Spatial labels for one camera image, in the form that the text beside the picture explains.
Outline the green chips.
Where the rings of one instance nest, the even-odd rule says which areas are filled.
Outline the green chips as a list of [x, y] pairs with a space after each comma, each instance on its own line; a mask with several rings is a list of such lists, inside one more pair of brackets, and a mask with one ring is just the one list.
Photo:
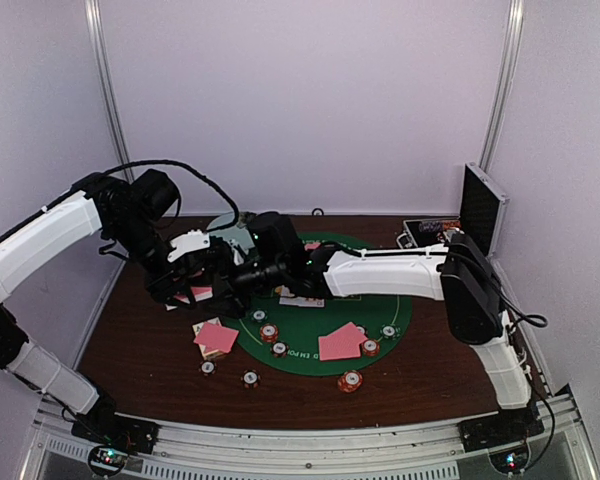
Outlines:
[[383, 339], [394, 340], [399, 337], [400, 329], [396, 325], [384, 325], [380, 329], [380, 334]]
[[250, 319], [254, 322], [262, 323], [268, 319], [268, 314], [263, 309], [256, 309], [251, 312]]

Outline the red chips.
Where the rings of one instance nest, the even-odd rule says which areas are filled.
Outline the red chips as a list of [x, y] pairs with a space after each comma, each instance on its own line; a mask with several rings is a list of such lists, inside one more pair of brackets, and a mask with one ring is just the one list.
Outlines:
[[274, 324], [264, 324], [260, 328], [261, 340], [265, 343], [275, 343], [279, 336], [278, 327]]
[[380, 353], [380, 344], [374, 339], [367, 339], [360, 345], [361, 352], [368, 357], [374, 357]]

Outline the single brown chip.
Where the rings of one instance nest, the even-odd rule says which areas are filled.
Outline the single brown chip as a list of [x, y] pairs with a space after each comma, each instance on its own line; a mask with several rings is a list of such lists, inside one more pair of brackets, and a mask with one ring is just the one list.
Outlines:
[[204, 376], [213, 375], [217, 370], [217, 366], [213, 361], [206, 360], [200, 364], [199, 371]]

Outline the brown poker chip stack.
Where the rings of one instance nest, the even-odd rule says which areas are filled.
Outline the brown poker chip stack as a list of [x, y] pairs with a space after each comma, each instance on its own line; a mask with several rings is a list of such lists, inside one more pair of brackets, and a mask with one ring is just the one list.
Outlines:
[[255, 370], [247, 370], [241, 376], [242, 385], [247, 389], [254, 389], [260, 385], [260, 375]]

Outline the red poker chip stack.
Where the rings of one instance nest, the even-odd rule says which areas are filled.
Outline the red poker chip stack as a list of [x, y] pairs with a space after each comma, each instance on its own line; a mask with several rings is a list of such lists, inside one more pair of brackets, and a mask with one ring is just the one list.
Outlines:
[[363, 376], [357, 370], [344, 372], [337, 380], [338, 389], [343, 393], [353, 393], [363, 384]]

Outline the red-backed playing card deck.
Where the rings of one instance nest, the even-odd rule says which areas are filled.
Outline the red-backed playing card deck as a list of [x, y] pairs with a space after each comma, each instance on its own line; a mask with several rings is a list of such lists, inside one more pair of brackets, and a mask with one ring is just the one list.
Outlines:
[[192, 286], [191, 294], [189, 296], [185, 294], [177, 294], [174, 299], [185, 304], [190, 304], [190, 298], [193, 298], [195, 302], [205, 301], [213, 297], [213, 289], [211, 286]]

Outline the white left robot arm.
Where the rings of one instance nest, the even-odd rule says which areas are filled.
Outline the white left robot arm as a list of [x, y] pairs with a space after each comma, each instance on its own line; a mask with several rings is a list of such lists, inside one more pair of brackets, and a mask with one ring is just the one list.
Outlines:
[[32, 280], [43, 282], [79, 244], [100, 235], [144, 270], [156, 302], [193, 306], [192, 263], [210, 247], [211, 238], [199, 230], [172, 240], [158, 233], [157, 220], [177, 198], [175, 185], [160, 171], [148, 170], [132, 183], [109, 172], [94, 173], [0, 237], [0, 370], [85, 415], [86, 429], [103, 444], [123, 436], [122, 419], [100, 405], [103, 395], [91, 381], [17, 323], [11, 298], [32, 292]]

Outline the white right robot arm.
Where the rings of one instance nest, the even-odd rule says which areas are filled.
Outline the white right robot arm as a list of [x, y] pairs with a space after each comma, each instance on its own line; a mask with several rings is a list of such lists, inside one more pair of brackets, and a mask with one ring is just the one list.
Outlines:
[[454, 338], [470, 346], [493, 386], [503, 412], [493, 419], [499, 440], [515, 440], [531, 424], [532, 393], [524, 357], [512, 344], [516, 323], [488, 262], [464, 234], [448, 244], [412, 250], [366, 250], [324, 241], [308, 249], [256, 242], [257, 256], [237, 263], [233, 246], [216, 238], [219, 250], [210, 305], [242, 317], [253, 296], [278, 286], [316, 299], [410, 296], [444, 304]]

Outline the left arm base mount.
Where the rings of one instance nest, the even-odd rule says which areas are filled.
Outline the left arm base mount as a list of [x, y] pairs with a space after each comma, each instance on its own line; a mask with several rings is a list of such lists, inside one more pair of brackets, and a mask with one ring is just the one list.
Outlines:
[[73, 417], [72, 435], [125, 453], [151, 454], [159, 433], [158, 424], [119, 414], [111, 395], [101, 388], [96, 392], [94, 405], [85, 413], [66, 409]]

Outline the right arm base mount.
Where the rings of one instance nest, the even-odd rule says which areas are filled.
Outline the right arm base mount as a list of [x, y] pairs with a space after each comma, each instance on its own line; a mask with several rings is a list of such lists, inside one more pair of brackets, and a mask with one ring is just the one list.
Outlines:
[[535, 406], [499, 410], [495, 414], [463, 420], [458, 424], [465, 452], [520, 443], [544, 432], [544, 423]]

